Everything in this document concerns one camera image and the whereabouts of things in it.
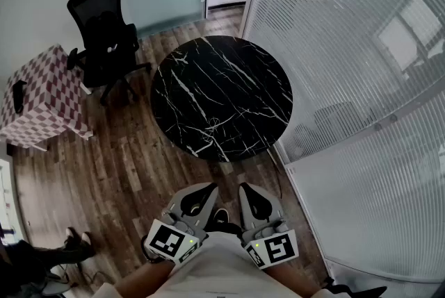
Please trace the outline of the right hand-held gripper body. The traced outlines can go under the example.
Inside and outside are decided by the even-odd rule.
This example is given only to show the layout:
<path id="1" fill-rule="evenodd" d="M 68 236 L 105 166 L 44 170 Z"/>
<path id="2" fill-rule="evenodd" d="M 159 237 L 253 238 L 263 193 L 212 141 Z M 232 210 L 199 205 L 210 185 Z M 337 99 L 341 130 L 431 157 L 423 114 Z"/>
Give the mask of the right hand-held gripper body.
<path id="1" fill-rule="evenodd" d="M 298 245 L 294 229 L 282 217 L 242 234 L 244 250 L 261 270 L 297 258 Z"/>

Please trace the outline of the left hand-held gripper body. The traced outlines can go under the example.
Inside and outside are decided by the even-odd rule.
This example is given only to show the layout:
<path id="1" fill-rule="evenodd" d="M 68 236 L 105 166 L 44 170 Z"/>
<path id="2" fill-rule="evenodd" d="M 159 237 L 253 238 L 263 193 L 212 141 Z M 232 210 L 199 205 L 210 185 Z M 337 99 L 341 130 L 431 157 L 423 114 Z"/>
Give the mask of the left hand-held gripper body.
<path id="1" fill-rule="evenodd" d="M 209 237 L 208 233 L 169 210 L 154 220 L 149 233 L 143 237 L 143 253 L 151 263 L 163 260 L 175 265 L 188 261 Z"/>

